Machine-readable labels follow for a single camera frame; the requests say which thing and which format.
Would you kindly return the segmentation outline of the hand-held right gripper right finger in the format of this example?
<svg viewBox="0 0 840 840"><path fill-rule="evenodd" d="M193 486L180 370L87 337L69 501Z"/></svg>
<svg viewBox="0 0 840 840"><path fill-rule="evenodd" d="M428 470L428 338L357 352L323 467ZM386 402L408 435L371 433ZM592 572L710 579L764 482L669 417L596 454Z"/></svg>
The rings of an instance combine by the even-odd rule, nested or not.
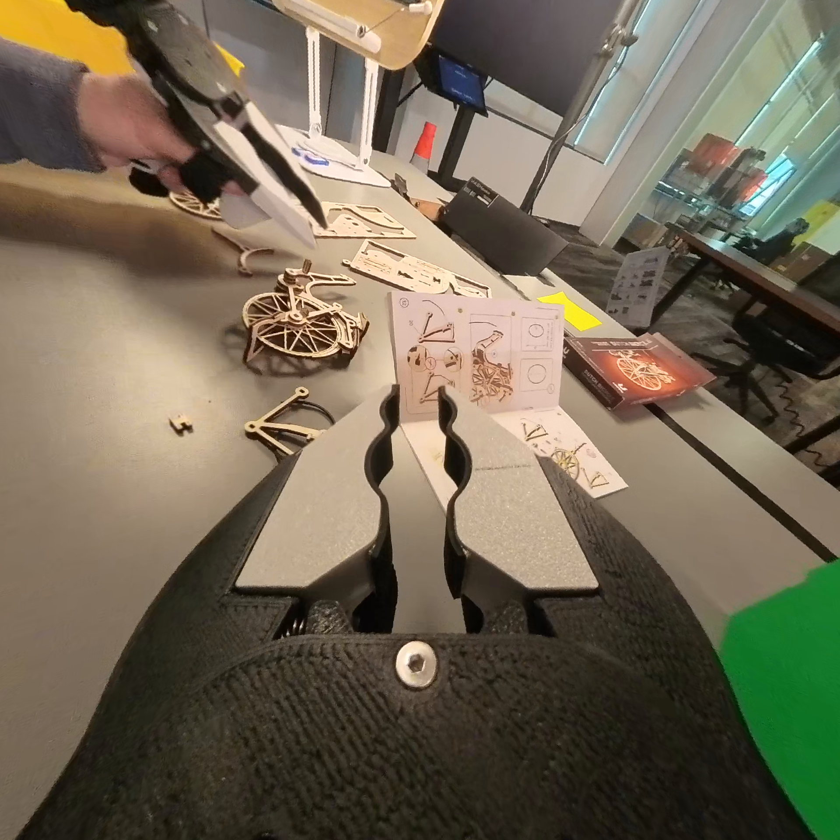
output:
<svg viewBox="0 0 840 840"><path fill-rule="evenodd" d="M538 457L450 386L437 392L444 569L456 599L590 595L599 584Z"/></svg>

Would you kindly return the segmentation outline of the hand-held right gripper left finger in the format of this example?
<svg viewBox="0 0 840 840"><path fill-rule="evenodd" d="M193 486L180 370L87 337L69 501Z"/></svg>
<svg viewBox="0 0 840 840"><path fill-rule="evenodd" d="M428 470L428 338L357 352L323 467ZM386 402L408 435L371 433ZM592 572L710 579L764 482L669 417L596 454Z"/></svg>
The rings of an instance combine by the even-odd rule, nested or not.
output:
<svg viewBox="0 0 840 840"><path fill-rule="evenodd" d="M392 598L390 512L400 389L386 385L305 447L261 525L235 587L308 601Z"/></svg>

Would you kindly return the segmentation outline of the wooden triangle frame part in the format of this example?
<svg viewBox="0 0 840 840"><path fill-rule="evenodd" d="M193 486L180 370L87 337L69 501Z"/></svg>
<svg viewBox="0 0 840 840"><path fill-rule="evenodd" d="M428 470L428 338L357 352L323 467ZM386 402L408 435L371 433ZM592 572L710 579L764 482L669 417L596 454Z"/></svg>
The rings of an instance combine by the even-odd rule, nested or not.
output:
<svg viewBox="0 0 840 840"><path fill-rule="evenodd" d="M295 391L283 402L257 419L247 421L244 424L245 435L266 446L278 460L295 455L322 436L328 428L328 426L324 428L310 427L288 422L287 415L299 412L298 402L300 400L311 401L309 396L310 391L307 387L297 386Z"/></svg>

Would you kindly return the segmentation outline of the white instruction booklet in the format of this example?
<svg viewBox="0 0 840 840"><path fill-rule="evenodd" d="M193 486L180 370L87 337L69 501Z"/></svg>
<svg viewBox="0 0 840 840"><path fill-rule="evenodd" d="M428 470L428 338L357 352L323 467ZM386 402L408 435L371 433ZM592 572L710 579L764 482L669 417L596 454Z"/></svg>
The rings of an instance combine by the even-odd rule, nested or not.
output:
<svg viewBox="0 0 840 840"><path fill-rule="evenodd" d="M594 499L628 488L560 407L561 306L405 290L392 290L387 306L401 426L442 508L455 492L438 426L444 386L548 457Z"/></svg>

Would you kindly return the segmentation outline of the wooden part sheet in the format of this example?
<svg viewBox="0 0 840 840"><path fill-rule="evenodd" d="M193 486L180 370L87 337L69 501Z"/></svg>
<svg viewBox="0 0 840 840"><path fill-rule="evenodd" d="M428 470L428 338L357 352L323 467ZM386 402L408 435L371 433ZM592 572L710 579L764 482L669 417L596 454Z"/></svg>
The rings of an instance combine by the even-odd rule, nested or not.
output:
<svg viewBox="0 0 840 840"><path fill-rule="evenodd" d="M492 298L491 289L483 283L370 239L362 243L352 259L344 259L342 265L363 277L404 291Z"/></svg>
<svg viewBox="0 0 840 840"><path fill-rule="evenodd" d="M415 239L416 235L394 216L376 205L323 202L326 227L315 225L316 238Z"/></svg>

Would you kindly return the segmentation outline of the yellow plastic bin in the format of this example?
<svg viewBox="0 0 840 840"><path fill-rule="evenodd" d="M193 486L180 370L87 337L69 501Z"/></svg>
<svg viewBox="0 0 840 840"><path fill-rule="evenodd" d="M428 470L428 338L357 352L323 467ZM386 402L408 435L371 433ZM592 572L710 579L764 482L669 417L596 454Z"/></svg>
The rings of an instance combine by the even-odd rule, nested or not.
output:
<svg viewBox="0 0 840 840"><path fill-rule="evenodd" d="M125 38L59 1L2 1L1 36L85 64L102 75L134 72Z"/></svg>

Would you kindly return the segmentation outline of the wooden book stand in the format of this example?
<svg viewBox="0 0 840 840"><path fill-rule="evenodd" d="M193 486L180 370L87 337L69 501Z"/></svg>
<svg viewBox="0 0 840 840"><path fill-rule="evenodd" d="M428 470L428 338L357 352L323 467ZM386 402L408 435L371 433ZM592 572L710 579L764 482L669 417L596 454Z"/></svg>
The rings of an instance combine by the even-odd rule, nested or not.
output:
<svg viewBox="0 0 840 840"><path fill-rule="evenodd" d="M273 1L306 29L308 43L307 131L280 125L283 139L303 169L330 180L367 186L390 183L371 167L377 84L381 68L401 70L421 52L444 2ZM321 37L364 59L360 150L353 155L322 131Z"/></svg>

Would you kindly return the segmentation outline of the black monitor stand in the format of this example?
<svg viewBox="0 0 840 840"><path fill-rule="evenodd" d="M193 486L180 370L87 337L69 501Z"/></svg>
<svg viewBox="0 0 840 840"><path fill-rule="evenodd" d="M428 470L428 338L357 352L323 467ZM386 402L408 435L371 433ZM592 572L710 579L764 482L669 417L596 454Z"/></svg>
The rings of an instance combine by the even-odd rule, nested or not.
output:
<svg viewBox="0 0 840 840"><path fill-rule="evenodd" d="M458 192L466 183L465 180L455 176L455 169L466 145L475 116L475 110L464 105L457 106L455 120L449 131L439 166L436 172L430 171L428 173L431 180L452 193Z"/></svg>

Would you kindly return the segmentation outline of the small tablet screen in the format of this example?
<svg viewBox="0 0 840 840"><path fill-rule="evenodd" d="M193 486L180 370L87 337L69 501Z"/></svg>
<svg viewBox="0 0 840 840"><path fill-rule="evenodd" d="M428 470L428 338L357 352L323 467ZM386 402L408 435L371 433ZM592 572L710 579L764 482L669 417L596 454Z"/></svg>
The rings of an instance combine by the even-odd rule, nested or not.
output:
<svg viewBox="0 0 840 840"><path fill-rule="evenodd" d="M470 66L436 51L432 58L434 91L454 105L487 116L486 78Z"/></svg>

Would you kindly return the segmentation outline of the yellow sticky note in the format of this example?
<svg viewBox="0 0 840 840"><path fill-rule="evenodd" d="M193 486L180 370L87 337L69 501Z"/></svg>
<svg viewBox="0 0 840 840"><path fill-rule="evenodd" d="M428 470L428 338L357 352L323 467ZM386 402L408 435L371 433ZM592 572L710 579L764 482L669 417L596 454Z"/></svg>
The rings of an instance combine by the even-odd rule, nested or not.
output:
<svg viewBox="0 0 840 840"><path fill-rule="evenodd" d="M538 298L538 301L546 305L562 307L565 323L578 332L585 332L602 326L602 320L571 300L565 292L555 292Z"/></svg>

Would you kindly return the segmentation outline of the printed paper leaflet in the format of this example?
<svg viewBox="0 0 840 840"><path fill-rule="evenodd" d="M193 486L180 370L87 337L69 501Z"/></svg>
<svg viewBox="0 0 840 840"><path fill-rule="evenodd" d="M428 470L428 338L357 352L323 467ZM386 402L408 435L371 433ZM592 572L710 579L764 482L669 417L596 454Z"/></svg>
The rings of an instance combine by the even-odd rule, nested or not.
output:
<svg viewBox="0 0 840 840"><path fill-rule="evenodd" d="M605 313L637 332L645 332L653 318L658 288L670 258L670 249L645 248L625 256L605 306Z"/></svg>

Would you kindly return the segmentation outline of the large black monitor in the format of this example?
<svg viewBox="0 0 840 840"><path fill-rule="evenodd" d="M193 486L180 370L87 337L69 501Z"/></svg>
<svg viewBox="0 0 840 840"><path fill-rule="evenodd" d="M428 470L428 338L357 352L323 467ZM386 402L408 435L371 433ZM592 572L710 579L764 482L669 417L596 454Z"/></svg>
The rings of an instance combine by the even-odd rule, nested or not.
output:
<svg viewBox="0 0 840 840"><path fill-rule="evenodd" d="M564 116L605 42L619 1L446 1L433 44Z"/></svg>

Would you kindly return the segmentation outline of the black office chair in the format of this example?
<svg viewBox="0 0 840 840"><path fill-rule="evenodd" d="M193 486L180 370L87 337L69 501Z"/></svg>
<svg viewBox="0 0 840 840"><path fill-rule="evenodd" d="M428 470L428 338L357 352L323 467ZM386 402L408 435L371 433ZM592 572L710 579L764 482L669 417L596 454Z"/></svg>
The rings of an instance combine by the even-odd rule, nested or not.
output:
<svg viewBox="0 0 840 840"><path fill-rule="evenodd" d="M747 354L745 361L735 364L696 351L689 356L703 363L714 376L723 377L724 385L737 392L739 415L746 415L749 397L756 396L767 412L761 422L764 426L774 423L780 413L759 383L756 371L772 371L790 384L792 378L787 371L820 375L835 355L828 336L780 310L765 308L749 314L744 308L735 315L731 326L737 338L726 338L724 342L743 350Z"/></svg>

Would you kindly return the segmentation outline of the green plastic bin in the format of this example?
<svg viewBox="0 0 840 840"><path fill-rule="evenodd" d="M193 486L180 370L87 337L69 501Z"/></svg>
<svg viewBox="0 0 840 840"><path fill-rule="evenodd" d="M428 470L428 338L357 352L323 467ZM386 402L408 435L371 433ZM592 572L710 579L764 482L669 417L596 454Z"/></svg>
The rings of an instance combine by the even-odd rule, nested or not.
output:
<svg viewBox="0 0 840 840"><path fill-rule="evenodd" d="M728 620L719 656L753 740L817 838L839 838L839 562Z"/></svg>

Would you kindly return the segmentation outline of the metal storage shelf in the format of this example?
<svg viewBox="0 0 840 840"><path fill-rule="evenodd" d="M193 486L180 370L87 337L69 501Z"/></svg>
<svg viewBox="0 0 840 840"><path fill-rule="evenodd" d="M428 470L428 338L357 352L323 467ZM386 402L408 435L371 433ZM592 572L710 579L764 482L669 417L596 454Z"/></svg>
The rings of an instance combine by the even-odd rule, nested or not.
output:
<svg viewBox="0 0 840 840"><path fill-rule="evenodd" d="M766 151L706 133L682 150L652 195L655 222L727 241L748 222L747 204L766 182Z"/></svg>

